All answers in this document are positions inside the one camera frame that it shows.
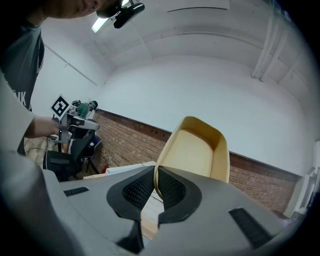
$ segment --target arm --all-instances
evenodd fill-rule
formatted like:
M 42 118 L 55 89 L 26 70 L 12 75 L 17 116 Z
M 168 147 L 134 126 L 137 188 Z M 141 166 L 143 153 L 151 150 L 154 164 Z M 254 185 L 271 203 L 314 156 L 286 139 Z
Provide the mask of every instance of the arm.
M 59 135 L 59 124 L 49 117 L 34 117 L 24 136 L 39 138 L 50 135 Z

